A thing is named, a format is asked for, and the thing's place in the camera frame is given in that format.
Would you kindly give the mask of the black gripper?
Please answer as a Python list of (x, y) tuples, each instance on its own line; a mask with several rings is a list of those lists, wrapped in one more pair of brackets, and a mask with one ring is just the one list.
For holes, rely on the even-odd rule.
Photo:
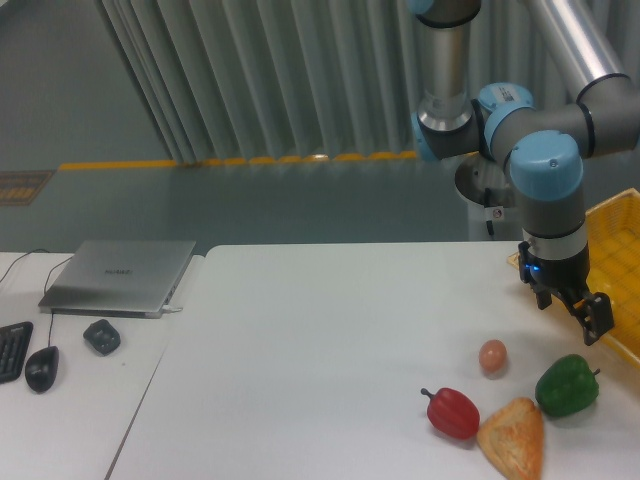
[(567, 299), (566, 307), (578, 321), (586, 346), (596, 343), (614, 327), (610, 298), (602, 292), (591, 293), (587, 285), (590, 271), (589, 247), (568, 258), (548, 260), (538, 257), (527, 241), (518, 245), (520, 280), (532, 287), (537, 308), (552, 304), (555, 292)]

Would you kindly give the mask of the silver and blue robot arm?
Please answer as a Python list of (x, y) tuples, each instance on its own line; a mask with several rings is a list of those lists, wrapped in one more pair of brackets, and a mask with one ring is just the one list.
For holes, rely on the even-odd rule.
[(423, 159), (477, 152), (502, 171), (523, 232), (520, 279), (540, 308), (561, 301), (586, 344), (614, 325), (607, 295), (592, 291), (583, 163), (639, 142), (639, 91), (582, 1), (526, 5), (573, 102), (539, 110), (509, 83), (467, 93), (470, 27), (477, 1), (411, 1), (408, 9), (432, 34), (435, 49), (425, 93), (412, 115)]

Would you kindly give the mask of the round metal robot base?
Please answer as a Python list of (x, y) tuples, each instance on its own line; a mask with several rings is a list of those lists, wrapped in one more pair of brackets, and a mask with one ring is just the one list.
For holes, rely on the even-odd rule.
[(487, 207), (515, 207), (515, 196), (501, 168), (482, 155), (467, 155), (454, 175), (457, 192), (463, 199)]

